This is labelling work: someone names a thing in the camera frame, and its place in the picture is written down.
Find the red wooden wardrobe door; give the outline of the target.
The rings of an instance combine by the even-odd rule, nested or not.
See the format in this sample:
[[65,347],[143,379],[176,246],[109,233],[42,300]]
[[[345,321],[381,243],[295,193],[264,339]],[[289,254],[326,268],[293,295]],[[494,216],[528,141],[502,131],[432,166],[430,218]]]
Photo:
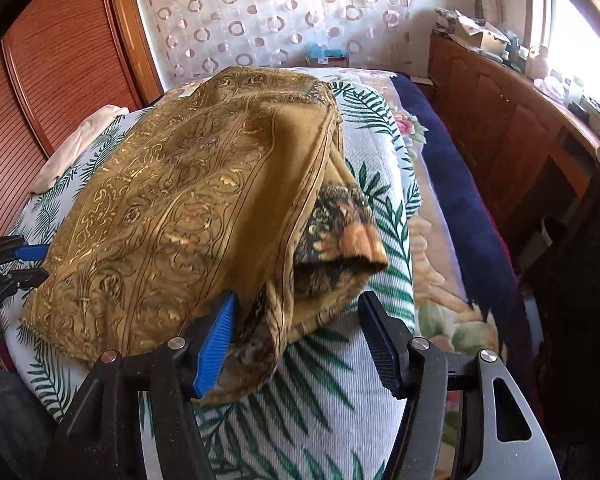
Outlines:
[[0,235],[84,118],[163,90],[136,0],[32,0],[0,38]]

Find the circle patterned sheer curtain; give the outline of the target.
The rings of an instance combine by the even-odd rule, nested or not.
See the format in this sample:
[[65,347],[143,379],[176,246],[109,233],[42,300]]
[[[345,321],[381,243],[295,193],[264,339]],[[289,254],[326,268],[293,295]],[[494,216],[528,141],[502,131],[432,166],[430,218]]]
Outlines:
[[227,66],[306,64],[316,42],[352,67],[405,70],[413,0],[136,0],[160,84]]

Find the bright window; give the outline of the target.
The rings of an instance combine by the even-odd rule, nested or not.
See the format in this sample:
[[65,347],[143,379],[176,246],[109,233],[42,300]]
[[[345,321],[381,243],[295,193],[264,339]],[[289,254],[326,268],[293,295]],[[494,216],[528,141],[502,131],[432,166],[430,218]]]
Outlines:
[[600,104],[600,36],[570,0],[530,0],[529,44],[548,49],[548,65],[579,79],[583,95]]

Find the cardboard box on cabinet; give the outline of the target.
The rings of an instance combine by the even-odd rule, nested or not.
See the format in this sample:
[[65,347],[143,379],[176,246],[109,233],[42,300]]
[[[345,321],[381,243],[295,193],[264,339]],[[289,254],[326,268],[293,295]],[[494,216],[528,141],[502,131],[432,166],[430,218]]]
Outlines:
[[453,36],[468,47],[498,56],[501,56],[510,44],[510,40],[489,22],[480,25],[460,11],[455,11]]

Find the dark blue blanket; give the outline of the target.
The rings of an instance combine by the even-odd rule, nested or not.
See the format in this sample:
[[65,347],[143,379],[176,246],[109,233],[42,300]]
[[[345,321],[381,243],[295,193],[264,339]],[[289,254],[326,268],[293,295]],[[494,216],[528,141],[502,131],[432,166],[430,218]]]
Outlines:
[[508,250],[464,159],[441,118],[404,74],[391,78],[402,107],[427,128],[424,163],[455,249],[468,299],[490,314],[508,351],[509,373],[520,379],[532,367],[532,343]]

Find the wooden sideboard cabinet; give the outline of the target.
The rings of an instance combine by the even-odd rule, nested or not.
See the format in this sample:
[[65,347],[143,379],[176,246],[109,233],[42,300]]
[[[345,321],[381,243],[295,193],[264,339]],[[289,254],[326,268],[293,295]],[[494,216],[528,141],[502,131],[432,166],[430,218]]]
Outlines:
[[540,225],[568,223],[600,172],[600,139],[521,74],[432,32],[432,107],[463,156],[517,271],[539,257]]

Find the floral bedspread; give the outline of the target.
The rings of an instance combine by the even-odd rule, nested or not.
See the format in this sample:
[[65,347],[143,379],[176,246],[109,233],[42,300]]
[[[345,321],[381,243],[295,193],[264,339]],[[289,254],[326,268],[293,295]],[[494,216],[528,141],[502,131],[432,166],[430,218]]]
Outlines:
[[[451,235],[424,163],[427,128],[420,124],[415,115],[402,107],[391,80],[396,74],[322,68],[316,73],[318,78],[321,72],[358,75],[369,84],[377,84],[381,95],[392,104],[401,138],[411,150],[422,202],[410,227],[415,323],[407,327],[417,335],[429,338],[447,352],[471,354],[482,348],[500,348],[494,318],[490,314],[483,314],[465,292]],[[376,420],[370,428],[358,433],[358,443],[372,444],[381,434],[390,432],[394,437],[391,453],[400,422],[396,429],[391,430],[384,422]]]

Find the golden patterned cloth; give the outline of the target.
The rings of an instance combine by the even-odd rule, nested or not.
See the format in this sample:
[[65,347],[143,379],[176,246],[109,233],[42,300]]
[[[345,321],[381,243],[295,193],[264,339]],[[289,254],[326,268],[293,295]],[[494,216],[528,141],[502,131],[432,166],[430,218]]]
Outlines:
[[328,82],[270,68],[158,106],[74,202],[23,324],[91,364],[155,350],[232,290],[236,330],[202,400],[248,396],[388,264],[341,123]]

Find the blue tissue box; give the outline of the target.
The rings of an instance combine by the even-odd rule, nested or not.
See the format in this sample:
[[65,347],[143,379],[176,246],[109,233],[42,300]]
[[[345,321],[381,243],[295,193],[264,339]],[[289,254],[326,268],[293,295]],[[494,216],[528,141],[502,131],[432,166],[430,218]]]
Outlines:
[[312,42],[306,49],[306,65],[313,67],[348,67],[349,55],[343,49],[329,49]]

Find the beige pillow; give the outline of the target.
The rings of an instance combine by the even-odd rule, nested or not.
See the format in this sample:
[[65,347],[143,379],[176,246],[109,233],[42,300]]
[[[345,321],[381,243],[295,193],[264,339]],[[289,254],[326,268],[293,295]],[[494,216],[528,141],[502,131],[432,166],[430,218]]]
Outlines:
[[129,114],[127,107],[107,104],[83,119],[58,150],[47,159],[28,188],[28,193],[41,195],[49,191],[65,171],[84,153],[117,117]]

